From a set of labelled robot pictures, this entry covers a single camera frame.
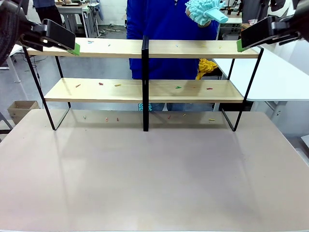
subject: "black metal leg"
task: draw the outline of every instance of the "black metal leg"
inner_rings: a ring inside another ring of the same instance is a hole
[[[228,80],[231,78],[234,62],[235,62],[235,59],[232,59],[232,64],[231,64],[230,72],[228,73],[228,77],[227,77]]]
[[[43,92],[42,92],[42,90],[41,90],[41,87],[40,87],[38,78],[37,78],[37,76],[36,76],[36,74],[35,74],[35,71],[34,71],[34,69],[33,69],[33,66],[32,66],[32,63],[31,63],[31,60],[30,60],[28,51],[27,51],[27,49],[26,49],[24,46],[23,46],[23,50],[24,50],[25,57],[26,57],[26,60],[27,60],[27,62],[28,62],[28,65],[29,65],[31,74],[32,74],[32,76],[33,76],[35,85],[37,86],[37,89],[38,89],[38,91],[39,91],[40,97],[41,97],[41,99],[42,99],[42,102],[43,102],[45,111],[46,111],[46,113],[47,113],[47,116],[48,116],[50,125],[52,126],[52,129],[55,131],[55,130],[57,130],[58,127],[60,126],[61,122],[63,121],[64,117],[67,115],[67,113],[68,113],[68,111],[70,110],[70,108],[67,109],[67,111],[64,113],[64,115],[62,116],[62,118],[61,118],[60,121],[58,122],[58,124],[55,126],[55,125],[54,125],[54,122],[53,122],[53,119],[52,119],[52,116],[51,116],[51,114],[50,114],[50,112],[49,112],[49,109],[48,109],[46,100],[45,100],[45,98],[44,98]]]
[[[62,73],[62,69],[61,69],[61,66],[60,66],[59,58],[57,56],[55,56],[55,58],[56,58],[56,63],[57,63],[58,69],[59,69],[60,77],[63,78],[63,73]]]
[[[141,47],[142,96],[143,96],[143,129],[149,129],[149,38],[143,37]]]
[[[248,88],[246,90],[246,93],[245,93],[245,96],[243,98],[243,101],[241,103],[241,108],[240,108],[240,111],[239,111],[239,114],[238,114],[238,117],[237,117],[237,120],[236,120],[236,123],[235,123],[235,126],[232,125],[231,121],[229,120],[228,116],[226,115],[224,109],[221,109],[224,117],[226,118],[230,128],[232,129],[232,131],[236,131],[237,130],[237,127],[238,127],[238,124],[239,124],[239,121],[240,121],[240,118],[241,118],[241,114],[246,106],[246,102],[247,102],[247,98],[248,98],[248,95],[249,95],[249,91],[250,91],[250,88],[251,88],[251,85],[252,85],[252,82],[253,82],[253,79],[255,77],[255,74],[256,74],[256,71],[257,71],[257,68],[260,64],[260,61],[261,61],[261,58],[262,58],[262,55],[263,55],[263,52],[264,52],[264,48],[260,47],[259,48],[261,49],[260,51],[260,54],[257,58],[257,61],[256,61],[256,64],[255,64],[255,67],[254,67],[254,70],[253,70],[253,73],[251,75],[251,78],[250,78],[250,81],[249,81],[249,84],[248,84]],[[232,73],[232,68],[233,68],[233,65],[234,65],[234,59],[232,61],[232,65],[231,65],[231,70],[230,70],[230,74]]]

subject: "wooden shelf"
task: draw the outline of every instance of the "wooden shelf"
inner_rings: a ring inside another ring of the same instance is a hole
[[[45,95],[48,102],[142,102],[141,80],[62,78]],[[226,80],[150,80],[149,102],[240,103],[243,97]]]
[[[80,57],[141,58],[142,40],[76,38]],[[73,57],[59,48],[28,49],[29,55]],[[257,58],[253,49],[237,51],[236,41],[150,40],[150,58]]]

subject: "wooden board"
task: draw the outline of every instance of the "wooden board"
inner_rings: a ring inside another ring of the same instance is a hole
[[[141,58],[142,40],[76,38],[81,46],[80,57]],[[59,48],[28,49],[29,55],[73,57]],[[151,58],[257,58],[252,49],[238,52],[236,41],[150,40]]]
[[[141,58],[142,40],[76,38],[75,42],[81,46],[80,55],[76,57]],[[28,53],[38,56],[75,56],[55,47],[44,47],[43,52],[29,48]]]
[[[265,114],[243,112],[236,132],[221,112],[149,122],[71,109],[53,131],[32,110],[0,143],[0,229],[308,231],[309,167]]]
[[[48,102],[142,102],[141,80],[62,78],[45,95]],[[151,80],[150,102],[242,102],[226,80]]]
[[[253,49],[237,51],[236,41],[150,40],[151,58],[257,58]]]

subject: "person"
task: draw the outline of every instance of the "person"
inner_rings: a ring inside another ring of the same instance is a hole
[[[62,26],[62,19],[55,5],[55,0],[33,0],[33,5],[41,21],[50,19]]]
[[[188,15],[188,0],[127,0],[127,39],[142,40],[215,40],[218,25],[210,21],[198,25]],[[194,80],[198,59],[151,58],[149,79]],[[130,59],[133,79],[141,79],[141,59]],[[151,103],[149,108],[162,111],[164,103]],[[169,111],[184,111],[184,103],[167,103]]]

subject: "cardboard box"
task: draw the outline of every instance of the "cardboard box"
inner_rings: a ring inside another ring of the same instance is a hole
[[[33,109],[40,109],[37,101],[15,101],[8,108],[8,112],[15,125],[17,125]]]

